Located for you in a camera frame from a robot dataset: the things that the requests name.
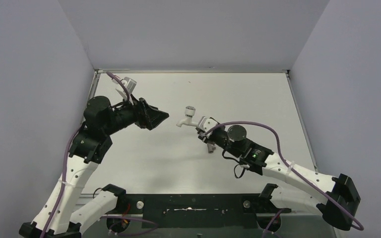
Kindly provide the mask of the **metal tee pipe fitting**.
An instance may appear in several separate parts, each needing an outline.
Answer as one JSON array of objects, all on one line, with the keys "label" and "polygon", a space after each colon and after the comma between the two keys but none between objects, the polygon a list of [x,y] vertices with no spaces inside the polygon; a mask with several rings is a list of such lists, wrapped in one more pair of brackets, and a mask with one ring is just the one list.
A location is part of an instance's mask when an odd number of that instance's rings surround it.
[{"label": "metal tee pipe fitting", "polygon": [[216,150],[216,145],[207,143],[207,151],[209,154],[212,154]]}]

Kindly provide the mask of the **white faucet with chrome knob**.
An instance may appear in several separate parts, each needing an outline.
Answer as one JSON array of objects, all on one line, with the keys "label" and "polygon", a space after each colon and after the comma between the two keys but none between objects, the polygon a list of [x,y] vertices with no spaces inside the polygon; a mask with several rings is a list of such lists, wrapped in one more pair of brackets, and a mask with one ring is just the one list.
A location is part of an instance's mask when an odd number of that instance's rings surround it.
[{"label": "white faucet with chrome knob", "polygon": [[176,123],[177,127],[182,127],[183,125],[185,126],[193,126],[197,127],[197,122],[193,121],[193,116],[195,115],[195,107],[193,106],[186,106],[185,107],[185,117],[181,120],[179,120]]}]

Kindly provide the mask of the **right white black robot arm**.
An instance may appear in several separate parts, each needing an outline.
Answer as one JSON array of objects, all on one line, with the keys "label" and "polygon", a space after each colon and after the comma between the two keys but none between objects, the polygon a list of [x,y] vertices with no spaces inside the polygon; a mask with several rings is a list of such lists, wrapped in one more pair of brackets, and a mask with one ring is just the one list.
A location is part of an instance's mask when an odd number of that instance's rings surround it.
[{"label": "right white black robot arm", "polygon": [[[273,151],[247,138],[245,125],[269,130],[275,137]],[[270,126],[253,121],[219,123],[212,118],[196,126],[198,138],[231,154],[244,171],[280,180],[297,191],[285,195],[278,185],[267,185],[266,194],[259,198],[260,207],[267,212],[274,209],[302,210],[320,215],[329,225],[343,231],[364,230],[356,219],[361,197],[351,177],[332,176],[307,169],[283,157],[278,133]]]}]

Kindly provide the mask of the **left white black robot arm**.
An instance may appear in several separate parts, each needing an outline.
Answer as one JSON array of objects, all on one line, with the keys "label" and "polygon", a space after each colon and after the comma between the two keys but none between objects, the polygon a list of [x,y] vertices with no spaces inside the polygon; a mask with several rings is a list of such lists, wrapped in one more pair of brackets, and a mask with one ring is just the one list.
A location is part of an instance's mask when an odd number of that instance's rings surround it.
[{"label": "left white black robot arm", "polygon": [[152,130],[169,117],[143,98],[112,106],[105,96],[88,100],[84,122],[70,138],[64,153],[62,174],[42,210],[31,222],[22,224],[24,238],[80,238],[106,213],[127,209],[125,189],[113,184],[82,208],[78,199],[112,146],[112,134],[134,124]]}]

